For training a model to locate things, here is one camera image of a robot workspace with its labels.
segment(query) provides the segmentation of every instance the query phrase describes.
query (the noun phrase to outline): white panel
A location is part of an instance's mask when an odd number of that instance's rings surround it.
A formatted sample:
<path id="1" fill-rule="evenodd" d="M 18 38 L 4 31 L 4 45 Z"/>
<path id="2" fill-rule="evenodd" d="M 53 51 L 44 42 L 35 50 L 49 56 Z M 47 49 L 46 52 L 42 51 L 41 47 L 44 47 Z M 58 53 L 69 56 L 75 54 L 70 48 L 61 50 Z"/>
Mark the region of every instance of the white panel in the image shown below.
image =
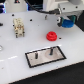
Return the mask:
<path id="1" fill-rule="evenodd" d="M 59 7 L 62 11 L 62 13 L 67 13 L 67 12 L 74 12 L 74 11 L 82 11 L 84 10 L 84 4 L 80 4 L 80 5 L 73 5 L 70 2 L 66 2 L 66 3 L 60 3 Z"/>
<path id="2" fill-rule="evenodd" d="M 22 18 L 25 37 L 16 38 L 13 27 L 14 18 Z M 84 32 L 75 25 L 70 29 L 59 28 L 57 17 L 54 15 L 48 15 L 45 20 L 45 14 L 34 11 L 15 13 L 15 16 L 11 13 L 1 14 L 0 22 L 4 25 L 0 27 L 0 45 L 3 47 L 0 51 L 0 84 L 18 81 L 84 61 Z M 50 31 L 57 33 L 57 41 L 50 42 L 46 39 Z M 67 59 L 29 68 L 25 53 L 53 46 L 60 46 Z"/>

